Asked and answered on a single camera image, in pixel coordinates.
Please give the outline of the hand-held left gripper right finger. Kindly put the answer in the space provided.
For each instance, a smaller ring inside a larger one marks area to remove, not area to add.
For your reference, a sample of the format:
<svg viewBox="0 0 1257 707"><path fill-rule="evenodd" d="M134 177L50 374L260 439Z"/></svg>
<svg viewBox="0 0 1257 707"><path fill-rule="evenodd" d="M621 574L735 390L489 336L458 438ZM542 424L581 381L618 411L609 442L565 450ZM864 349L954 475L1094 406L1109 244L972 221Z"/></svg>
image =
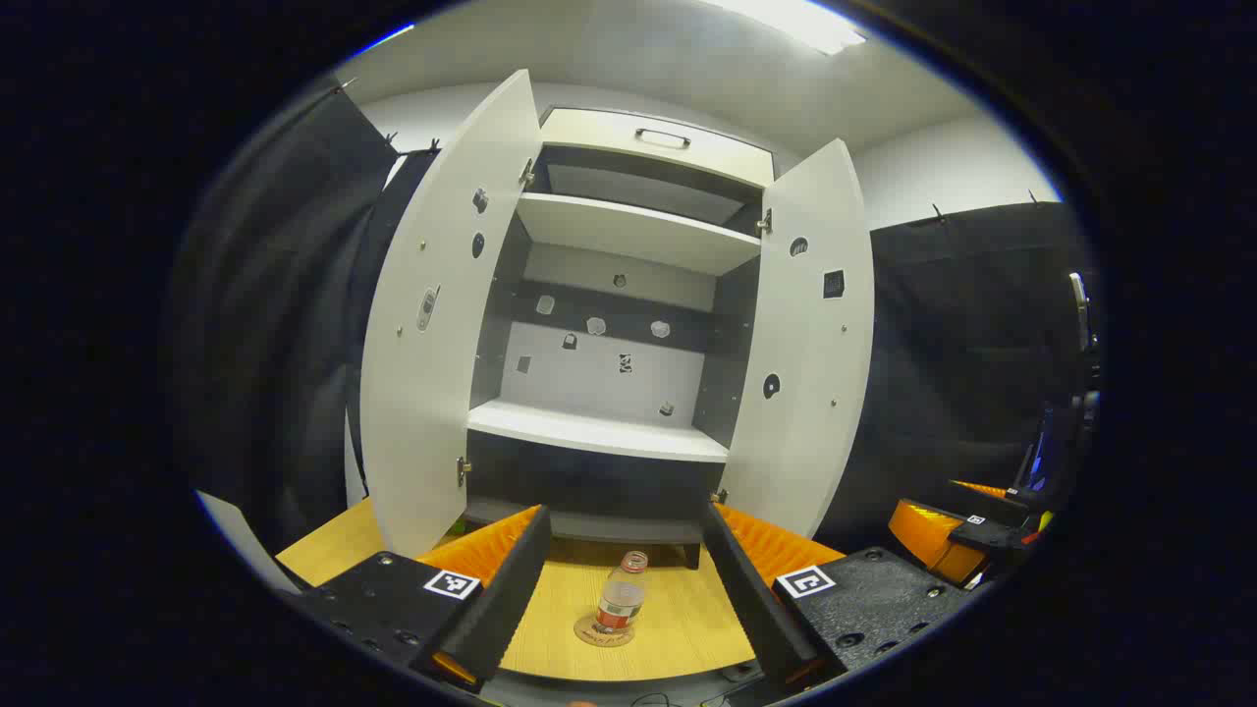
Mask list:
<svg viewBox="0 0 1257 707"><path fill-rule="evenodd" d="M848 554L723 503L703 543L764 676L789 692L870 671L926 639L973 600L897 554Z"/></svg>

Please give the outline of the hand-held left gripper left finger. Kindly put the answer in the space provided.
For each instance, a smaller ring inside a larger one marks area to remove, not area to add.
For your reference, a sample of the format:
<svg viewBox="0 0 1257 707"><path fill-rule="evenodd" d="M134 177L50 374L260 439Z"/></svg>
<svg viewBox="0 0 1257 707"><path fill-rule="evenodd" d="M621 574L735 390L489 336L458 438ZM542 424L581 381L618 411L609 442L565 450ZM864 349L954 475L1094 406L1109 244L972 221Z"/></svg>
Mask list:
<svg viewBox="0 0 1257 707"><path fill-rule="evenodd" d="M517 635L551 537L551 511L534 504L422 559L378 551L295 605L400 671L476 693Z"/></svg>

